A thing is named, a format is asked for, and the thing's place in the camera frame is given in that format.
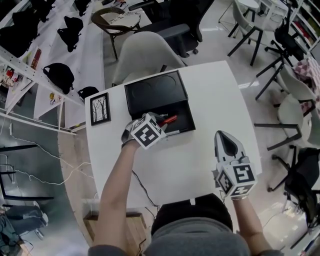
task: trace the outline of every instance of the black bag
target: black bag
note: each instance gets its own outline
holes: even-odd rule
[[[87,10],[87,5],[91,2],[91,0],[75,0],[74,4],[76,8],[79,11],[80,17],[85,14],[85,11]]]
[[[0,46],[17,58],[29,49],[32,39],[28,31],[19,29],[16,25],[0,29]]]
[[[58,34],[61,39],[68,46],[68,52],[71,53],[74,49],[77,48],[76,43],[79,42],[79,36],[81,34],[75,34],[69,28],[60,28],[58,29]]]
[[[64,22],[66,24],[66,27],[70,29],[75,34],[79,34],[80,31],[84,28],[84,23],[79,18],[69,18],[67,16],[64,16]]]
[[[79,96],[84,100],[86,97],[89,97],[91,95],[94,95],[98,93],[98,89],[93,86],[88,86],[83,88],[82,90],[78,91]]]
[[[23,30],[23,33],[29,34],[31,40],[35,39],[39,35],[38,24],[40,18],[33,9],[28,8],[24,11],[13,13],[12,20],[16,28]]]
[[[37,15],[40,17],[40,20],[45,23],[49,19],[47,18],[50,10],[53,8],[50,1],[45,0],[29,0],[32,4],[32,8],[36,10]]]
[[[58,86],[64,94],[70,92],[70,88],[73,88],[72,83],[75,81],[74,74],[72,74],[70,68],[62,63],[53,63],[43,68],[43,73]]]

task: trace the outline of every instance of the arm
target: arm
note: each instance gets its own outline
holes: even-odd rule
[[[239,223],[240,235],[248,244],[251,254],[256,256],[264,251],[272,250],[264,236],[261,222],[249,199],[246,197],[240,200],[233,200],[233,205]]]
[[[126,251],[127,197],[134,157],[139,146],[135,140],[132,140],[122,148],[104,185],[94,246],[110,245]]]

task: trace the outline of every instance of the white cable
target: white cable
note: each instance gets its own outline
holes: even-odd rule
[[[6,117],[4,117],[4,119],[3,119],[3,123],[2,123],[2,126],[1,126],[0,135],[2,134],[2,129],[4,128],[5,122],[6,122]]]
[[[92,177],[92,176],[90,176],[90,175],[88,175],[88,174],[86,174],[86,173],[84,173],[83,171],[81,171],[81,170],[78,170],[78,168],[80,167],[80,166],[82,166],[83,164],[88,164],[88,165],[91,165],[91,163],[90,162],[83,162],[82,164],[80,164],[77,168],[74,168],[71,164],[69,164],[69,163],[67,163],[65,160],[63,160],[62,158],[60,158],[60,157],[57,157],[57,156],[55,156],[55,155],[53,155],[53,154],[51,154],[50,152],[48,152],[48,151],[46,151],[42,146],[40,146],[39,144],[37,144],[37,143],[35,143],[35,142],[33,142],[33,141],[30,141],[30,140],[27,140],[27,139],[22,139],[22,138],[17,138],[17,137],[15,137],[15,136],[13,136],[12,134],[11,134],[11,136],[13,137],[13,138],[15,138],[16,140],[20,140],[20,141],[24,141],[24,142],[28,142],[28,143],[31,143],[31,144],[34,144],[34,145],[37,145],[40,149],[42,149],[44,152],[46,152],[47,154],[49,154],[50,156],[52,156],[53,158],[56,158],[56,159],[59,159],[59,160],[61,160],[62,162],[64,162],[64,163],[66,163],[68,166],[70,166],[71,168],[73,168],[73,170],[71,171],[71,173],[70,174],[72,174],[72,172],[74,171],[74,170],[76,170],[77,172],[80,172],[80,173],[82,173],[82,174],[84,174],[85,176],[87,176],[87,177],[90,177],[90,178],[92,178],[92,179],[94,179],[94,177]]]
[[[82,166],[82,165],[84,165],[84,164],[90,164],[90,163],[88,163],[88,162],[83,162],[83,163],[80,164],[77,168],[79,168],[80,166]],[[15,171],[18,172],[18,173],[22,173],[22,174],[28,175],[30,181],[31,181],[31,177],[34,177],[35,179],[37,179],[37,180],[40,181],[41,183],[47,183],[47,184],[51,184],[51,185],[62,185],[62,184],[65,183],[67,180],[69,180],[69,178],[71,177],[72,173],[73,173],[77,168],[74,168],[74,169],[71,171],[71,173],[69,174],[68,178],[66,178],[66,179],[65,179],[63,182],[61,182],[61,183],[54,183],[54,182],[51,183],[51,182],[43,181],[43,180],[37,178],[36,176],[34,176],[34,175],[32,175],[32,174],[29,174],[29,173],[27,173],[27,172],[25,172],[25,171],[21,171],[21,170],[15,170]]]
[[[92,202],[90,203],[90,214],[91,214],[91,216],[92,216],[92,203],[94,203],[95,198],[96,198],[97,195],[98,195],[98,192],[95,193],[95,195],[94,195],[94,197],[93,197],[93,200],[92,200]]]

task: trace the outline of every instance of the box lid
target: box lid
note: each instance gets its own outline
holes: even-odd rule
[[[178,70],[127,84],[125,94],[130,115],[188,100]]]

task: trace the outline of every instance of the pink cloth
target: pink cloth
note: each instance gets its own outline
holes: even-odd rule
[[[299,61],[293,68],[299,80],[304,82],[315,94],[315,108],[320,115],[320,66],[313,57],[307,57]],[[302,111],[305,112],[311,107],[311,103],[301,104]]]

